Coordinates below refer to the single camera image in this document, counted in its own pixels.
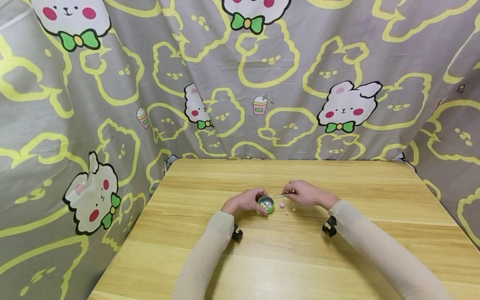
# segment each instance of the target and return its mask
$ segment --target green bow tie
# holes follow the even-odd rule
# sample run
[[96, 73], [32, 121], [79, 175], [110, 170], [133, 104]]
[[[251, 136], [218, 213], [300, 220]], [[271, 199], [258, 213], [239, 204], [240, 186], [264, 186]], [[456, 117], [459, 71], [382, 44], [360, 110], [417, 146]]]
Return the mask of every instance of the green bow tie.
[[346, 133], [351, 133], [355, 129], [355, 121], [350, 121], [346, 123], [328, 123], [327, 128], [325, 129], [326, 133], [334, 132], [335, 130], [343, 130]]
[[198, 129], [204, 129], [206, 127], [213, 127], [212, 123], [210, 123], [210, 120], [208, 121], [197, 121], [197, 127]]
[[91, 50], [97, 50], [100, 48], [100, 40], [96, 36], [93, 29], [87, 29], [80, 35], [69, 35], [66, 32], [60, 31], [60, 39], [65, 50], [69, 52], [75, 51], [77, 47], [87, 47]]
[[116, 208], [120, 206], [121, 199], [115, 193], [112, 193], [110, 202], [112, 203], [110, 211], [102, 219], [102, 225], [105, 229], [108, 229], [112, 225], [113, 214], [115, 213]]
[[254, 34], [259, 35], [264, 30], [264, 16], [254, 17], [253, 19], [245, 18], [238, 12], [233, 14], [232, 29], [240, 30], [242, 28], [250, 29]]

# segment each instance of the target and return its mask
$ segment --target cartoon drink cup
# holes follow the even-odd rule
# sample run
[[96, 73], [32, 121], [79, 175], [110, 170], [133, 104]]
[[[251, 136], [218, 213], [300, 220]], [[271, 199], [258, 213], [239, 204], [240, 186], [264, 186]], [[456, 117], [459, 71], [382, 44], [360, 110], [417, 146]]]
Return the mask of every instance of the cartoon drink cup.
[[254, 115], [264, 115], [267, 108], [268, 100], [267, 94], [265, 96], [258, 96], [253, 100], [253, 114]]
[[137, 119], [145, 129], [147, 129], [148, 126], [150, 125], [150, 123], [148, 122], [147, 113], [145, 112], [144, 108], [139, 108], [137, 110]]

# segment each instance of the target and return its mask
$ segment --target beige sleeve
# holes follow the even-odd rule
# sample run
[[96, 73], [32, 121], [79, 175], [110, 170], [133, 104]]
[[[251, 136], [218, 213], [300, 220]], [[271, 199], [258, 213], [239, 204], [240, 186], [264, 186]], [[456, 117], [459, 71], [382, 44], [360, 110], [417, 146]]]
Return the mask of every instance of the beige sleeve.
[[233, 216], [214, 214], [204, 234], [187, 258], [175, 285], [172, 300], [203, 300], [213, 271], [233, 233]]
[[369, 258], [404, 299], [452, 299], [424, 264], [349, 202], [338, 202], [329, 214], [336, 218], [338, 233]]

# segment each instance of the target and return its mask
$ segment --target table top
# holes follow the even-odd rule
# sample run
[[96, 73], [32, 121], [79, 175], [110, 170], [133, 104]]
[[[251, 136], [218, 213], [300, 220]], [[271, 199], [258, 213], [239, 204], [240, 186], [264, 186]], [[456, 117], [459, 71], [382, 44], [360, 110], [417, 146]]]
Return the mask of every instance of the table top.
[[[480, 252], [401, 162], [180, 159], [89, 300], [170, 299], [190, 251], [229, 197], [258, 186], [275, 195], [297, 179], [350, 201], [426, 264], [454, 299], [480, 295]], [[220, 258], [206, 300], [400, 298], [341, 236], [322, 232], [326, 211], [293, 212], [281, 199], [268, 217], [235, 217], [243, 239]]]

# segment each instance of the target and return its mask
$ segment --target gray fabric backdrop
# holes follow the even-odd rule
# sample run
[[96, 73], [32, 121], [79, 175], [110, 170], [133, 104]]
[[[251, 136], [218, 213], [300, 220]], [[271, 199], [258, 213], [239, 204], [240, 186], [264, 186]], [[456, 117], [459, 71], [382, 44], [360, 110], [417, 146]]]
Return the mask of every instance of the gray fabric backdrop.
[[477, 0], [0, 0], [2, 299], [86, 299], [177, 158], [398, 160], [480, 246]]

